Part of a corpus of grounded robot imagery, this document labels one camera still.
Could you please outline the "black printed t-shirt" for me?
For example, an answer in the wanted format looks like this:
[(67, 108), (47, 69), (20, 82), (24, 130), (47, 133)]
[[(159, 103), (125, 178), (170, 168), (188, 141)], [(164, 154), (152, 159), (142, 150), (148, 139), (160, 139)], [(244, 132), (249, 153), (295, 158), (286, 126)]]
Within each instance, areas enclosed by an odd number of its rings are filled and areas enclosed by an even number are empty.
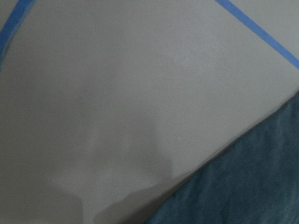
[(299, 97), (200, 168), (149, 224), (296, 224)]

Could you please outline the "blue tape line crosswise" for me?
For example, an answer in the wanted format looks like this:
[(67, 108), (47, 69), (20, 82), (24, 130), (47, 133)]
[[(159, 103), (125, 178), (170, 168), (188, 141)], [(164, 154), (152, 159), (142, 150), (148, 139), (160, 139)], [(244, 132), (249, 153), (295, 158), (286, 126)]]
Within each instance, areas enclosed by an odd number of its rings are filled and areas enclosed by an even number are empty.
[(231, 13), (238, 21), (244, 24), (254, 34), (261, 38), (271, 48), (278, 52), (285, 60), (292, 64), (296, 69), (299, 69), (299, 59), (294, 56), (289, 50), (287, 50), (282, 44), (280, 44), (275, 38), (273, 38), (268, 32), (266, 32), (255, 21), (248, 17), (241, 9), (239, 9), (230, 0), (216, 0), (216, 2)]

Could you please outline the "blue tape line lengthwise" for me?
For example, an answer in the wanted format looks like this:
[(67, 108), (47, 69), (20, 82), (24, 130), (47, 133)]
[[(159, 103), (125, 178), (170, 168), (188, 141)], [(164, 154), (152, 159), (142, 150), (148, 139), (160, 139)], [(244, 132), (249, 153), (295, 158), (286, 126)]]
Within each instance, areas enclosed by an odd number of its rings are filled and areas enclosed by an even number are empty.
[(3, 61), (9, 45), (14, 38), (19, 27), (23, 23), (24, 19), (28, 15), (35, 0), (18, 0), (13, 8), (8, 19), (4, 23), (0, 31), (0, 68), (2, 69)]

